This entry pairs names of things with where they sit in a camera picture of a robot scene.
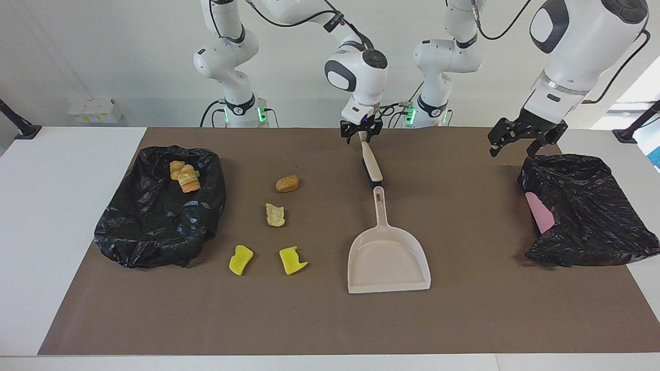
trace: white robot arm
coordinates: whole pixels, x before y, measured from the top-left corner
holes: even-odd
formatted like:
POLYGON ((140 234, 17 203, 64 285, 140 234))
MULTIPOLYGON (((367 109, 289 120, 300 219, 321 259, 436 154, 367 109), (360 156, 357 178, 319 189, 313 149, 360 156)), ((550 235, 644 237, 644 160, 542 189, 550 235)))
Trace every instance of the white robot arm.
POLYGON ((219 39, 195 53, 195 68, 222 85, 228 126, 267 125, 248 76, 236 70, 259 51, 257 38, 241 23, 237 0, 201 0, 201 5, 207 28, 219 34, 219 39))
POLYGON ((555 144, 568 127, 564 117, 579 106, 607 69, 646 33, 645 0, 548 0, 530 27, 534 44, 550 62, 532 86, 520 116, 502 118, 488 134, 495 157, 504 145, 536 139, 535 154, 555 144))
MULTIPOLYGON (((486 0, 477 0, 476 4, 480 11, 486 0)), ((477 24, 471 0, 449 0, 445 24, 453 40, 425 40, 414 49, 414 62, 424 75, 424 86, 414 100, 414 119, 403 127, 437 126, 452 88, 446 73, 476 72, 484 60, 484 49, 476 44, 477 24)))
POLYGON ((343 14, 322 0, 261 0, 273 18, 294 24, 320 14, 310 22, 324 27, 339 43, 338 50, 325 63, 325 76, 334 87, 352 93, 341 115, 347 141, 358 131, 366 131, 368 139, 377 135, 382 121, 375 116, 387 82, 387 58, 375 50, 371 42, 348 23, 343 14))

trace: black stand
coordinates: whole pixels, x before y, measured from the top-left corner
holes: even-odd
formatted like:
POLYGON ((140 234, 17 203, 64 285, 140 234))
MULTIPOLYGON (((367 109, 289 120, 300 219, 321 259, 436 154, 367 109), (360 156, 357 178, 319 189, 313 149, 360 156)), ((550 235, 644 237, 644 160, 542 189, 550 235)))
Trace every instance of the black stand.
POLYGON ((635 122, 632 123, 632 125, 627 129, 612 130, 614 136, 621 143, 637 144, 637 141, 632 137, 632 135, 635 133, 635 131, 637 131, 637 129, 641 128, 647 121, 649 121, 650 118, 657 115, 658 111, 660 111, 660 100, 656 101, 656 103, 653 103, 653 105, 643 114, 641 114, 641 116, 636 119, 635 122))
POLYGON ((14 139, 32 139, 41 130, 41 125, 32 125, 28 120, 20 117, 2 99, 0 99, 0 112, 13 122, 20 131, 14 139))

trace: brown table mat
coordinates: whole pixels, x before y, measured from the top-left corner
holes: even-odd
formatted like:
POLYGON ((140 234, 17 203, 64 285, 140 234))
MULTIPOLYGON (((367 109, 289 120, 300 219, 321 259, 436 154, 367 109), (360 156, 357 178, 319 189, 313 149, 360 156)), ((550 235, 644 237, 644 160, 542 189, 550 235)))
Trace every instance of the brown table mat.
POLYGON ((349 295, 348 250, 376 223, 357 137, 349 147, 338 129, 150 128, 140 148, 222 159, 218 236, 185 269, 122 268, 92 245, 39 354, 660 351, 660 325, 626 267, 525 259, 534 235, 516 177, 529 143, 490 158, 487 132, 385 130, 372 141, 389 221, 424 247, 432 286, 349 295), (278 194, 289 174, 300 189, 278 194), (267 226, 266 202, 285 207, 284 227, 267 226), (227 268, 236 244, 255 252, 243 277, 227 268), (286 276, 278 251, 293 245, 309 265, 286 276))

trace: black plastic bag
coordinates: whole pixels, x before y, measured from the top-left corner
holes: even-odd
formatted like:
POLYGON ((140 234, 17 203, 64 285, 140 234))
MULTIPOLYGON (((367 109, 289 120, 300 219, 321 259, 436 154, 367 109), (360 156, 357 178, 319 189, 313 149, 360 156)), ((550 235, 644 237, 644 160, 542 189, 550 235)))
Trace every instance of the black plastic bag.
POLYGON ((525 256, 537 263, 620 265, 660 253, 658 238, 633 210, 610 168, 577 154, 528 157, 518 182, 554 217, 525 256))
POLYGON ((94 242, 128 268, 185 267, 215 237, 226 190, 217 154, 207 149, 149 147, 138 153, 96 225, 94 242), (201 189, 184 193, 170 162, 199 171, 201 189))

